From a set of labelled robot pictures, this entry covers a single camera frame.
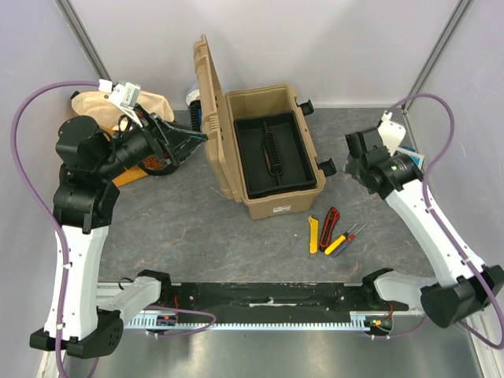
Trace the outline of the red black utility knife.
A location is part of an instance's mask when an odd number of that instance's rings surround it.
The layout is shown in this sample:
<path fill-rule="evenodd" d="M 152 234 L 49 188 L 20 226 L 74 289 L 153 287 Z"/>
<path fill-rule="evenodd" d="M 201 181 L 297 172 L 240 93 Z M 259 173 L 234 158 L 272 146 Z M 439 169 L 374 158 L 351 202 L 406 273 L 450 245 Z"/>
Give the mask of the red black utility knife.
<path fill-rule="evenodd" d="M 330 242 L 332 240 L 332 233 L 339 218 L 339 211 L 334 206 L 332 206 L 327 212 L 322 226 L 321 236 L 318 244 L 318 249 L 320 252 L 325 252 L 325 250 L 330 245 Z"/>

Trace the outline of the yellow handle screwdriver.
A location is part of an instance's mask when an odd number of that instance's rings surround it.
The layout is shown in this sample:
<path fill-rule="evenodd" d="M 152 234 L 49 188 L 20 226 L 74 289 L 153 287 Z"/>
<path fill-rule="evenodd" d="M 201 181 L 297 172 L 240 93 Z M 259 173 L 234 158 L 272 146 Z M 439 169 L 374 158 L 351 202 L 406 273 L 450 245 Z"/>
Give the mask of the yellow handle screwdriver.
<path fill-rule="evenodd" d="M 335 255 L 335 253 L 339 250 L 339 248 L 343 245 L 343 243 L 348 239 L 351 232 L 357 227 L 357 224 L 354 224 L 349 230 L 342 233 L 340 236 L 336 238 L 324 251 L 325 255 Z"/>

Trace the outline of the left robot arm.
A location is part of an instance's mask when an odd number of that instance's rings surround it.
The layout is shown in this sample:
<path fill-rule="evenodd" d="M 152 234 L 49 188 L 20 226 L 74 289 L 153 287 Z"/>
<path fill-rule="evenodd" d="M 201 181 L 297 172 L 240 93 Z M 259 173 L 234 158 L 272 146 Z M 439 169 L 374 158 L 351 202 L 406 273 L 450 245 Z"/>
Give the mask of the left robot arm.
<path fill-rule="evenodd" d="M 148 269 L 106 302 L 96 299 L 102 249 L 120 194 L 114 179 L 150 157 L 178 165 L 207 140 L 154 114 L 140 122 L 110 135 L 92 117 L 77 116 L 58 130 L 55 150 L 62 165 L 50 213 L 56 223 L 56 282 L 46 323 L 30 336 L 32 348 L 105 357 L 140 311 L 175 302 L 169 274 Z"/>

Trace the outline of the red blue screwdriver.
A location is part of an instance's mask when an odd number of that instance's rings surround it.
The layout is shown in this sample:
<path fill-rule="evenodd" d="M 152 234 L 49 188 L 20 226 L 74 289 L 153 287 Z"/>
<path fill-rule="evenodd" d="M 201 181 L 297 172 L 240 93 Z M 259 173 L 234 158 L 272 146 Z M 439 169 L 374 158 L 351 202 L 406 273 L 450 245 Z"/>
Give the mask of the red blue screwdriver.
<path fill-rule="evenodd" d="M 341 254 L 355 239 L 357 234 L 367 226 L 363 224 L 356 232 L 351 233 L 332 253 L 331 257 L 335 258 L 337 255 Z"/>

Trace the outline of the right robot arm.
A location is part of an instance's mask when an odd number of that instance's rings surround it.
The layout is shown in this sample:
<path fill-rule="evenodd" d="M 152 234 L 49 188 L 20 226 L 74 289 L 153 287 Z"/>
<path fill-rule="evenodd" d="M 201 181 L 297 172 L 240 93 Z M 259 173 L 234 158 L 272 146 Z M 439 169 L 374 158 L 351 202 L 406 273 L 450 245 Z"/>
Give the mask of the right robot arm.
<path fill-rule="evenodd" d="M 345 171 L 401 217 L 434 271 L 432 277 L 389 268 L 370 273 L 363 279 L 362 304 L 376 310 L 387 302 L 401 302 L 422 309 L 441 328 L 489 306 L 484 286 L 493 295 L 500 292 L 502 267 L 487 265 L 464 243 L 433 196 L 422 191 L 422 172 L 412 158 L 392 155 L 377 127 L 346 135 L 346 143 Z"/>

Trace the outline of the yellow utility knife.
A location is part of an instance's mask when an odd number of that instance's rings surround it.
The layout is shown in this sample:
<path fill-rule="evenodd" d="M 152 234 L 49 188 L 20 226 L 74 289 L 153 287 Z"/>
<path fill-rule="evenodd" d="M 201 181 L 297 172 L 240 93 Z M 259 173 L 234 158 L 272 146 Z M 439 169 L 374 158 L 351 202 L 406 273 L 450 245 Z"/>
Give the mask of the yellow utility knife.
<path fill-rule="evenodd" d="M 309 223 L 309 258 L 312 259 L 318 251 L 319 220 L 314 216 L 308 216 Z"/>

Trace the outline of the tan plastic toolbox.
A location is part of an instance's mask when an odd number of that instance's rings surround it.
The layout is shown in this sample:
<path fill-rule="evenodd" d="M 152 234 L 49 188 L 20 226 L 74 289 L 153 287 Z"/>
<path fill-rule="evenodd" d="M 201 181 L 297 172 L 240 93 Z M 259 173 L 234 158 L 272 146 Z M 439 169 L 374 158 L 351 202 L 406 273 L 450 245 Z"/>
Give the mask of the tan plastic toolbox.
<path fill-rule="evenodd" d="M 204 35 L 194 63 L 206 156 L 223 196 L 253 220 L 309 210 L 336 173 L 332 159 L 317 160 L 306 123 L 312 103 L 299 104 L 287 83 L 223 92 Z"/>

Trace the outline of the black toolbox tray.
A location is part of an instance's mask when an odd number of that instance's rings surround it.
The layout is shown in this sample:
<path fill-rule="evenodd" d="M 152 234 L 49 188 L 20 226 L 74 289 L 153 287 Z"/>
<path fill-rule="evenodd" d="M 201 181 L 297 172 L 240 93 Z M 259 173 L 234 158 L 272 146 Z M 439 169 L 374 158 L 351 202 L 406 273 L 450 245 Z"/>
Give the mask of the black toolbox tray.
<path fill-rule="evenodd" d="M 248 198 L 316 187 L 317 179 L 295 114 L 282 112 L 234 121 Z"/>

